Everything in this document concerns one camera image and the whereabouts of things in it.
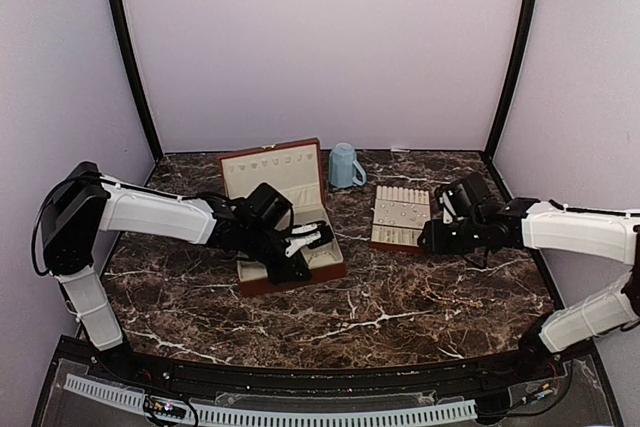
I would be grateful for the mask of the red jewelry display tray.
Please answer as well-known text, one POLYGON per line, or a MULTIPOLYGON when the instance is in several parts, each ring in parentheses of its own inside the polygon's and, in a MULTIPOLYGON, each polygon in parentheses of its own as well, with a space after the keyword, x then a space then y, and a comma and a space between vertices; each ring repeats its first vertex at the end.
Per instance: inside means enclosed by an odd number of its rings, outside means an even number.
POLYGON ((421 253, 418 238, 430 219, 428 191, 377 186, 370 246, 386 251, 421 253))

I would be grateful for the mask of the red jewelry box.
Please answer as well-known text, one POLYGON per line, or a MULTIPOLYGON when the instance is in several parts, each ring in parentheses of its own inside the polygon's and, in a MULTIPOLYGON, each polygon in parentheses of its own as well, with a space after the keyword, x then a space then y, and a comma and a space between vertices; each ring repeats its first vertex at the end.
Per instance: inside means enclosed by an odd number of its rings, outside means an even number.
POLYGON ((339 279, 346 265, 326 210, 317 138, 255 147, 219 156, 224 192, 251 201, 256 219, 283 235, 293 251, 290 269, 267 270, 240 254, 241 293, 257 296, 339 279))

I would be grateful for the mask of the light blue faceted mug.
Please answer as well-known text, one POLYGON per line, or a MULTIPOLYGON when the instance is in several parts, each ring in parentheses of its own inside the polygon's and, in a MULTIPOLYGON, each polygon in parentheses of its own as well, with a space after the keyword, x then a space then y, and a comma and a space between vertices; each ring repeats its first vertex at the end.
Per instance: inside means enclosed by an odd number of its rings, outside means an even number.
POLYGON ((364 186, 366 172, 357 159, 355 148, 346 142, 335 145, 329 154, 329 183, 335 188, 364 186))

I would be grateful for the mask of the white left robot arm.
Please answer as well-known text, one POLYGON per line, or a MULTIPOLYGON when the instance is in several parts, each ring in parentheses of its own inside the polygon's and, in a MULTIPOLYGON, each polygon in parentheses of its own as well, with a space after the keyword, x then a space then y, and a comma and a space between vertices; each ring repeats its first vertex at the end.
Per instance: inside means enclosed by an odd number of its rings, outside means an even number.
POLYGON ((91 161, 79 163, 39 207, 31 263, 38 276, 58 282, 90 344, 103 353, 103 368, 120 383, 134 382, 141 362, 124 347, 94 250, 101 237, 118 240, 126 233, 243 254, 265 267, 273 285, 311 280, 304 250, 334 239, 325 220, 295 223, 293 203, 267 183, 235 199, 214 192, 182 196, 107 176, 91 161))

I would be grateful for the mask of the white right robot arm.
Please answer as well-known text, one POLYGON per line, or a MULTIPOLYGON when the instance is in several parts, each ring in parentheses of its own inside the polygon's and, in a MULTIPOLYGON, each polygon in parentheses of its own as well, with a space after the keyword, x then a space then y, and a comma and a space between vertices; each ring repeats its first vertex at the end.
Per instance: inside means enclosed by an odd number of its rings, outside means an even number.
POLYGON ((519 341, 510 371, 534 379, 582 341, 639 325, 639 212, 574 207, 532 197, 498 199, 473 172, 434 193, 440 213, 417 244, 428 254, 526 250, 548 262, 564 307, 535 321, 519 341))

